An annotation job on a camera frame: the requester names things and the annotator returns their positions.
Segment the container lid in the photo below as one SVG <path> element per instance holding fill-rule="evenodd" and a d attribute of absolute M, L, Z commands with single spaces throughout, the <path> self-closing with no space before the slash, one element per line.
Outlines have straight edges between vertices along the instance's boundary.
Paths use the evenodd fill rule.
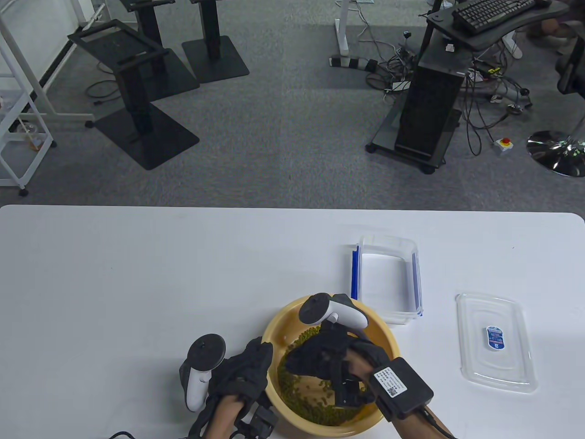
<path fill-rule="evenodd" d="M 457 296 L 463 376 L 474 383 L 518 393 L 538 387 L 522 308 L 486 294 Z"/>
<path fill-rule="evenodd" d="M 394 236 L 364 236 L 353 253 L 352 298 L 386 323 L 405 324 L 422 315 L 416 244 Z"/>

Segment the black glove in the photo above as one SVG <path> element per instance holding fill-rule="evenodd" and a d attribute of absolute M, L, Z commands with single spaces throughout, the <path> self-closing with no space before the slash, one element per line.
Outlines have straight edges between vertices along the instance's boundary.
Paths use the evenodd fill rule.
<path fill-rule="evenodd" d="M 331 362 L 346 362 L 344 359 L 348 349 L 357 352 L 374 368 L 390 362 L 384 349 L 369 340 L 349 335 L 349 332 L 352 330 L 348 327 L 324 321 L 319 334 L 288 354 L 287 370 L 295 375 L 331 380 Z"/>
<path fill-rule="evenodd" d="M 201 430 L 215 414 L 222 397 L 235 395 L 244 403 L 236 423 L 250 411 L 268 385 L 268 368 L 272 363 L 272 344 L 261 343 L 261 337 L 250 341 L 246 349 L 231 358 L 226 358 L 211 371 L 205 408 L 189 431 L 189 437 L 200 437 Z"/>
<path fill-rule="evenodd" d="M 289 373 L 316 376 L 330 380 L 335 392 L 335 405 L 340 407 L 359 407 L 374 401 L 371 392 L 361 392 L 359 378 L 349 372 L 349 362 L 345 360 L 347 350 L 361 355 L 372 367 L 390 363 L 384 349 L 371 341 L 354 337 L 348 327 L 324 321 L 319 334 L 293 349 L 285 363 Z"/>

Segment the carpet floor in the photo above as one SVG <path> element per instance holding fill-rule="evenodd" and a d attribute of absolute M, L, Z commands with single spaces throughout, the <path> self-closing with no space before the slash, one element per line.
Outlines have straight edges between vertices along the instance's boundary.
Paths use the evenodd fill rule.
<path fill-rule="evenodd" d="M 363 5 L 376 38 L 398 43 L 424 31 L 424 0 L 376 0 Z M 416 167 L 364 145 L 390 109 L 369 88 L 362 71 L 331 68 L 337 52 L 333 0 L 218 2 L 222 33 L 230 36 L 250 75 L 203 84 L 156 106 L 201 138 L 169 162 L 145 171 L 96 129 L 51 124 L 58 148 L 44 158 L 28 185 L 30 195 L 0 189 L 0 205 L 92 204 L 214 207 L 351 208 L 420 210 L 567 211 L 585 215 L 585 180 L 554 174 L 526 153 L 525 139 L 542 129 L 570 130 L 585 105 L 556 90 L 554 49 L 518 35 L 524 57 L 509 75 L 531 91 L 534 106 L 493 129 L 515 146 L 499 157 L 482 133 L 483 152 L 471 154 L 464 125 L 446 154 L 446 166 L 427 176 Z M 195 5 L 180 1 L 157 8 L 165 47 L 186 62 L 181 43 L 202 37 Z M 350 13 L 352 54 L 377 57 L 358 43 L 363 28 Z M 383 55 L 392 49 L 382 45 Z M 96 116 L 121 102 L 94 107 L 84 89 L 108 76 L 77 49 L 52 85 L 59 111 Z M 483 104 L 488 122 L 505 104 Z M 478 148 L 472 133 L 472 144 Z"/>

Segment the caster wheel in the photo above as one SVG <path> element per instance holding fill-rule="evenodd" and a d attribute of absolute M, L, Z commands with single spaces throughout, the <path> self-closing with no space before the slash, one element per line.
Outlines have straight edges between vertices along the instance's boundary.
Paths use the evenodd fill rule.
<path fill-rule="evenodd" d="M 427 164 L 423 164 L 423 165 L 421 165 L 421 171 L 423 174 L 431 175 L 431 174 L 435 173 L 436 169 L 432 166 L 427 165 Z"/>

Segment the chrome chair base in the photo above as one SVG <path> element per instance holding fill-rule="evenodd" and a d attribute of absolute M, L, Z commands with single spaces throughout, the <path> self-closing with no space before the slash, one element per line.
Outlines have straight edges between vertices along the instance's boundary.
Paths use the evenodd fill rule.
<path fill-rule="evenodd" d="M 560 131 L 539 131 L 528 138 L 528 153 L 557 174 L 585 177 L 585 140 L 574 140 Z"/>

